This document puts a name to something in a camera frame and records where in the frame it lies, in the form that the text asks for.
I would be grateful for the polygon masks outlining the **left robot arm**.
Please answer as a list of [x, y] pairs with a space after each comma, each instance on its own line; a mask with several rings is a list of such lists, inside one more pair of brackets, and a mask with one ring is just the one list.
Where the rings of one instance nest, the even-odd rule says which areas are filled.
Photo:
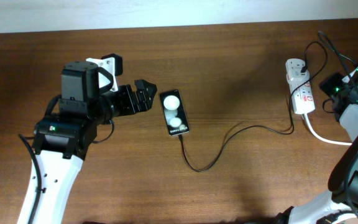
[[157, 86], [136, 80], [136, 91], [130, 85], [113, 91], [114, 76], [121, 73], [89, 61], [64, 66], [62, 92], [51, 99], [43, 119], [35, 125], [33, 143], [20, 136], [32, 169], [19, 223], [61, 223], [88, 148], [98, 143], [98, 126], [113, 126], [117, 116], [151, 109]]

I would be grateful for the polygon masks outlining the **black smartphone with white circles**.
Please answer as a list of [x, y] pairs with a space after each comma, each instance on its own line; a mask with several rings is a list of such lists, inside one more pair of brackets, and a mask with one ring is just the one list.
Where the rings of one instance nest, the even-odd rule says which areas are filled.
[[159, 94], [163, 117], [170, 136], [177, 136], [190, 131], [183, 102], [178, 90], [165, 91]]

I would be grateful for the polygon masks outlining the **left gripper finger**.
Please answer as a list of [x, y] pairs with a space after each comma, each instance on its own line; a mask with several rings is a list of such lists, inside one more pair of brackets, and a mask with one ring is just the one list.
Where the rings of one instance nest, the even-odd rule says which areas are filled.
[[139, 93], [142, 92], [149, 98], [154, 98], [157, 93], [157, 86], [153, 83], [147, 82], [146, 80], [136, 80], [135, 86]]
[[136, 91], [139, 111], [148, 111], [152, 108], [152, 100], [146, 90]]

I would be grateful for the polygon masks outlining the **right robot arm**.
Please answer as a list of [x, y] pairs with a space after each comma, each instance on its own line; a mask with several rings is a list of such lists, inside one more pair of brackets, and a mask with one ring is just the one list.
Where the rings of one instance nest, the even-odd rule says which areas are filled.
[[348, 133], [348, 150], [331, 172], [328, 189], [312, 201], [279, 213], [274, 223], [341, 223], [358, 218], [358, 67], [335, 73], [319, 88], [333, 101], [336, 120]]

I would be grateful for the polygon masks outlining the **white power strip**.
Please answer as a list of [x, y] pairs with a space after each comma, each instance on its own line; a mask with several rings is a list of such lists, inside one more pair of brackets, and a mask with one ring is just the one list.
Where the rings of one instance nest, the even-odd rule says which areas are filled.
[[[286, 71], [294, 68], [300, 68], [301, 72], [305, 66], [305, 62], [302, 59], [290, 58], [285, 63]], [[291, 103], [295, 114], [308, 114], [315, 110], [314, 98], [311, 91], [310, 82], [304, 82], [302, 84], [289, 85], [291, 93]]]

